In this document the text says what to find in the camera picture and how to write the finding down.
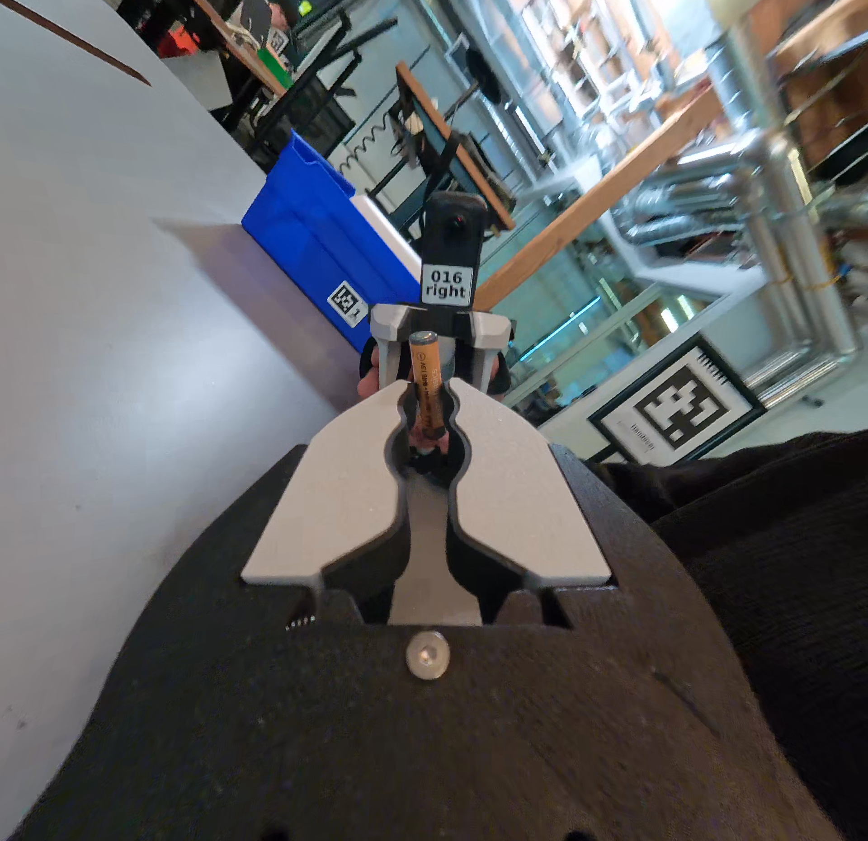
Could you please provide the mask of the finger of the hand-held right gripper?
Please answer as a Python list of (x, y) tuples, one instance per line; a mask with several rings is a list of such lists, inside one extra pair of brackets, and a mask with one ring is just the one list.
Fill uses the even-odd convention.
[(510, 319), (491, 313), (470, 313), (471, 383), (487, 394), (494, 372), (495, 360), (510, 339)]
[(384, 390), (401, 378), (403, 345), (410, 335), (410, 312), (405, 304), (376, 304), (370, 313), (371, 334), (378, 347), (378, 387)]

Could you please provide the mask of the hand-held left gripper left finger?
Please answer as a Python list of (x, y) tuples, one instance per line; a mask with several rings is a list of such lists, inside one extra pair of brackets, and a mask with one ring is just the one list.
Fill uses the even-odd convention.
[(407, 381), (338, 415), (305, 449), (241, 571), (249, 585), (385, 590), (409, 561)]

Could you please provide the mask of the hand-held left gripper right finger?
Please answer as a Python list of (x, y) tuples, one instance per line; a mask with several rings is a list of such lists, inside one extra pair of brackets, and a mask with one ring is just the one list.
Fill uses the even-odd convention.
[(606, 584), (611, 569), (546, 438), (463, 380), (446, 390), (450, 442), (464, 451), (450, 487), (458, 540), (528, 590)]

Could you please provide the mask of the orange and black battery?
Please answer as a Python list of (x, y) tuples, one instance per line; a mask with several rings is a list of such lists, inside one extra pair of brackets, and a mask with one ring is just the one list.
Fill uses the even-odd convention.
[(418, 331), (410, 335), (409, 345), (417, 391), (419, 432), (428, 441), (439, 441), (446, 434), (439, 337), (432, 331)]

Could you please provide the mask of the person's right forearm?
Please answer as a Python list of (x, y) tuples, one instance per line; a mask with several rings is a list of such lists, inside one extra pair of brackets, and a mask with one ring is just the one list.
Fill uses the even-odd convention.
[(736, 503), (753, 495), (783, 500), (787, 489), (817, 495), (827, 478), (865, 474), (866, 452), (866, 431), (815, 432), (680, 465), (600, 465), (589, 459), (582, 464), (640, 519), (653, 524), (724, 493), (734, 493)]

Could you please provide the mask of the wooden top desk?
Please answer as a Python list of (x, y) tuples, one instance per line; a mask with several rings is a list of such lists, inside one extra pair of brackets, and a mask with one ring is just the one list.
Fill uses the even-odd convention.
[(513, 230), (514, 198), (500, 183), (472, 136), (456, 130), (450, 123), (454, 113), (477, 91), (472, 87), (464, 91), (444, 116), (406, 62), (396, 65), (396, 82), (399, 114), (410, 139), (406, 144), (407, 161), (418, 163), (427, 174), (425, 195), (446, 181), (453, 182), (463, 192), (483, 198), (490, 213), (489, 229), (494, 235)]

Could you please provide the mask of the blue bin with marker tag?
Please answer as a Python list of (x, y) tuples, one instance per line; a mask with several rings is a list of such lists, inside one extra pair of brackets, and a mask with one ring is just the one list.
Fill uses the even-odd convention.
[(361, 352), (377, 304), (414, 305), (418, 258), (396, 253), (359, 208), (347, 180), (295, 132), (269, 171), (242, 227), (338, 333)]

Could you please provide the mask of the black round lamp head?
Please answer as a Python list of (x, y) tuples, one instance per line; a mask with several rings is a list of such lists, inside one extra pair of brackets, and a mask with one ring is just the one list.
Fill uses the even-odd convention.
[(477, 91), (486, 101), (497, 106), (504, 99), (504, 92), (493, 68), (483, 53), (475, 46), (466, 51), (465, 62), (472, 78), (472, 90)]

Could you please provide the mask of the framed marker poster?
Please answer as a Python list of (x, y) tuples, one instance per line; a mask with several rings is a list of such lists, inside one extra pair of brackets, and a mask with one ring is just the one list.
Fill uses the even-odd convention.
[(627, 462), (667, 467), (706, 455), (765, 412), (739, 373), (697, 334), (589, 421)]

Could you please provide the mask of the wooden work desk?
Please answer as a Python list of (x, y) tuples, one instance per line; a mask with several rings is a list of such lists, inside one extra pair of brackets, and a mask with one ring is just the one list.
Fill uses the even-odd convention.
[(221, 38), (228, 52), (276, 97), (282, 97), (287, 92), (287, 88), (280, 83), (277, 77), (259, 59), (257, 51), (249, 44), (240, 44), (236, 41), (227, 24), (207, 0), (191, 1), (208, 18), (211, 27)]

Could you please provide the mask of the silver ventilation ducts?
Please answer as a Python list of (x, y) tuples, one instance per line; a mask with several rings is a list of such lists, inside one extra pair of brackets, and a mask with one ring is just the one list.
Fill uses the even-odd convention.
[(616, 165), (626, 190), (609, 210), (623, 241), (652, 247), (693, 238), (726, 223), (750, 240), (778, 303), (787, 347), (745, 383), (765, 408), (807, 395), (861, 349), (832, 270), (807, 166), (784, 114), (778, 81), (816, 54), (831, 33), (866, 18), (866, 0), (639, 0), (647, 41), (663, 35), (664, 54), (688, 61), (701, 53), (710, 89), (731, 134), (679, 154), (656, 169), (639, 169), (639, 152)]

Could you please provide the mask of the wooden support post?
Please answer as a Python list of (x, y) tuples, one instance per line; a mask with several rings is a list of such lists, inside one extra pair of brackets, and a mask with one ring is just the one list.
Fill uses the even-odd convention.
[(672, 114), (659, 129), (478, 287), (474, 308), (489, 312), (570, 245), (631, 189), (680, 153), (721, 113), (722, 106), (717, 94), (709, 84), (703, 84), (689, 103)]

